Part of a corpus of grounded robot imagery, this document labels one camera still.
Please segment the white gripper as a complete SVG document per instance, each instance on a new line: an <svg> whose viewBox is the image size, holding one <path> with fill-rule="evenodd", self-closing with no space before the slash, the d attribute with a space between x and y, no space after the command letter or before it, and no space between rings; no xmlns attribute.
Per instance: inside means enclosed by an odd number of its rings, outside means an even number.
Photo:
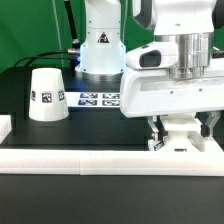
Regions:
<svg viewBox="0 0 224 224"><path fill-rule="evenodd" d="M120 110L126 117L148 117L193 112L208 112L201 126L203 137L212 137L224 109L224 71L207 70L202 78L173 80L165 70L127 69L120 85ZM157 121L147 119L151 128L148 147L158 143Z"/></svg>

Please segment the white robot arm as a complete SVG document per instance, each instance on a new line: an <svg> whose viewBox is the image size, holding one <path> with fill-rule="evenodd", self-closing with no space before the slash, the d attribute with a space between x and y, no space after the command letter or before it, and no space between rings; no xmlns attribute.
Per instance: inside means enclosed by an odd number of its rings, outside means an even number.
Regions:
<svg viewBox="0 0 224 224"><path fill-rule="evenodd" d="M224 59L214 59L217 0L132 0L133 17L154 41L127 52L112 0L84 0L86 40L76 71L90 80L118 76L120 110L145 117L153 150L219 151L213 127L224 110Z"/></svg>

